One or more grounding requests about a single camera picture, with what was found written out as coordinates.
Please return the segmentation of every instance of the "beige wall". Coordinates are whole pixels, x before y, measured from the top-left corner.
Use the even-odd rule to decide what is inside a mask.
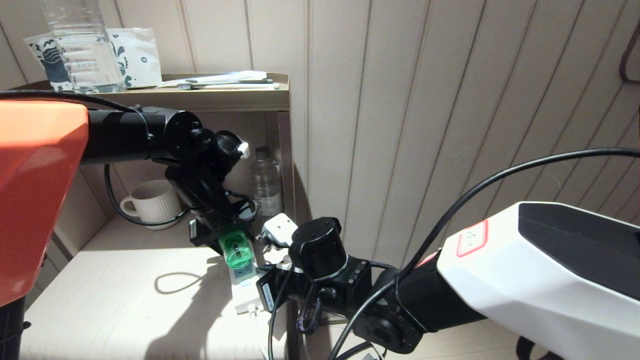
[[[100,3],[109,27],[154,29],[163,72],[288,73],[312,216],[339,218],[358,257],[402,265],[464,190],[510,164],[638,145],[640,85],[618,66],[639,1]],[[0,22],[0,87],[43,79],[22,42],[47,31],[38,1],[2,1]],[[627,158],[530,170],[447,233],[522,199],[638,223],[638,176]]]

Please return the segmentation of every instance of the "black panel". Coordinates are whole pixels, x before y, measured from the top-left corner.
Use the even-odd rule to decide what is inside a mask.
[[[576,275],[640,300],[640,231],[560,204],[519,207],[520,234]]]

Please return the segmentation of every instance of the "clear plastic bottle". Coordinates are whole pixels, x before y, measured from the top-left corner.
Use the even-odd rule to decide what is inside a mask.
[[[82,94],[125,91],[98,0],[41,0],[41,3],[74,91]]]
[[[260,204],[258,216],[263,220],[282,212],[280,165],[269,157],[269,148],[255,150],[256,161],[251,165],[253,196]]]

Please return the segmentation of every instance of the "red label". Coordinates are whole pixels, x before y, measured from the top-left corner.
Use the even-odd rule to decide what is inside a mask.
[[[456,255],[459,258],[467,256],[472,252],[479,250],[486,244],[486,238],[489,230],[489,220],[468,227],[460,233],[458,238],[458,251]]]

